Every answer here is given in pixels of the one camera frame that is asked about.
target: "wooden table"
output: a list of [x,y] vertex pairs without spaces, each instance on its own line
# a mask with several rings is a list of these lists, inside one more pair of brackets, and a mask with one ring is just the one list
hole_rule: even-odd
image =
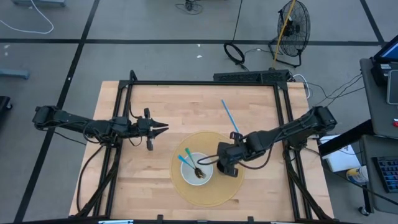
[[[117,86],[118,82],[103,82],[94,119],[111,118]],[[294,118],[308,111],[302,83],[289,83],[289,95]],[[280,97],[285,113],[282,92]],[[246,170],[240,190],[220,206],[196,207],[175,191],[169,173],[170,157],[181,141],[202,130],[216,131],[225,136],[233,131],[221,99],[225,100],[243,134],[279,126],[271,86],[133,86],[132,112],[136,116],[142,115],[143,109],[148,107],[152,117],[169,124],[170,129],[156,138],[153,151],[146,149],[145,140],[138,147],[133,147],[128,140],[124,141],[111,218],[153,220],[158,214],[163,214],[165,220],[247,220],[248,216],[253,216],[255,221],[294,220],[280,142],[275,144],[268,165],[260,170]],[[98,147],[87,144],[82,165]],[[312,140],[308,142],[308,147],[318,150]],[[325,213],[333,217],[319,157],[304,150],[301,156],[308,191]],[[81,206],[98,186],[103,157],[104,150],[89,163],[83,175]],[[263,156],[248,164],[258,166],[265,159],[266,156]],[[105,190],[101,213],[104,213],[107,194]],[[301,217],[304,217],[302,196],[298,189],[297,198]],[[76,214],[75,199],[76,194],[70,214]]]

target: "concrete floor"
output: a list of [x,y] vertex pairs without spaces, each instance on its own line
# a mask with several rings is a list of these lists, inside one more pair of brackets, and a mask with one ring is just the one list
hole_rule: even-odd
[[[101,0],[88,33],[89,39],[230,39],[233,36],[239,0],[203,0],[197,16],[180,13],[174,3],[183,0]],[[236,33],[238,40],[271,40],[276,36],[277,11],[286,1],[243,2]],[[310,40],[376,42],[360,0],[303,0],[312,20]],[[395,0],[366,0],[384,38],[398,33],[394,23]],[[0,40],[80,39],[94,0],[67,0],[66,8],[40,7],[53,22],[51,34],[26,34],[0,24]],[[21,29],[47,30],[49,25],[34,11],[0,2],[0,19]],[[359,60],[374,55],[378,46],[310,45],[303,53],[303,65],[292,69],[327,93],[359,74]],[[243,50],[264,45],[239,45]],[[77,44],[10,44],[0,42],[0,68],[28,69],[29,80],[0,78],[0,95],[12,98],[14,108],[0,132],[0,223],[12,222],[21,202],[45,133],[31,123],[34,108],[55,105],[69,71]],[[249,53],[250,70],[267,70],[268,53]],[[127,79],[133,69],[141,80],[212,80],[214,73],[240,72],[224,53],[222,44],[85,44],[63,109],[92,117],[101,82]],[[360,80],[352,90],[362,87]],[[323,99],[311,86],[311,105]],[[336,100],[330,109],[342,133],[369,118],[363,90]],[[80,139],[81,135],[62,131]],[[84,147],[54,136],[24,221],[65,218],[75,191]],[[394,223],[398,216],[376,212],[364,217],[362,190],[326,173],[335,217],[346,222]]]

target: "white bowl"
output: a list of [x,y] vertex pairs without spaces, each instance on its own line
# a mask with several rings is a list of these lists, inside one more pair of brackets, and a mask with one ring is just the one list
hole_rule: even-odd
[[[204,157],[207,157],[206,155],[204,155],[203,153],[200,152],[194,152],[191,153],[192,155],[192,159],[195,161],[195,165],[197,168],[201,169],[201,171],[206,174],[205,178],[198,178],[195,175],[195,170],[192,169],[192,167],[186,165],[184,162],[181,162],[181,176],[182,178],[184,178],[184,180],[190,184],[190,185],[194,185],[194,186],[200,186],[203,185],[205,183],[207,183],[211,176],[213,175],[213,165],[207,165],[207,166],[203,166],[203,165],[199,165],[198,164],[198,160]],[[192,165],[192,161],[189,158],[189,156],[185,157],[185,160]],[[211,162],[211,159],[205,159],[203,161],[201,161],[202,163],[209,163]]]

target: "wheel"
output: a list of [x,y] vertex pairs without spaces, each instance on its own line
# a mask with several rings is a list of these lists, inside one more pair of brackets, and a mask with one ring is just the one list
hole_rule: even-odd
[[358,208],[358,211],[359,211],[362,215],[364,215],[364,216],[366,216],[366,217],[368,217],[368,216],[370,215],[370,213],[367,212],[366,209],[365,209],[364,207],[359,207],[359,208]]
[[12,104],[8,103],[8,105],[6,106],[7,110],[11,110],[12,109]]

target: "keyboard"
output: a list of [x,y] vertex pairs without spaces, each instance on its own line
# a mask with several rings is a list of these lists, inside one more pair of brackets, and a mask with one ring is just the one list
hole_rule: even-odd
[[216,73],[213,75],[214,81],[222,82],[287,82],[291,79],[288,70],[268,70],[256,72],[233,72]]
[[398,193],[398,156],[373,157],[372,160],[384,190],[387,193]]

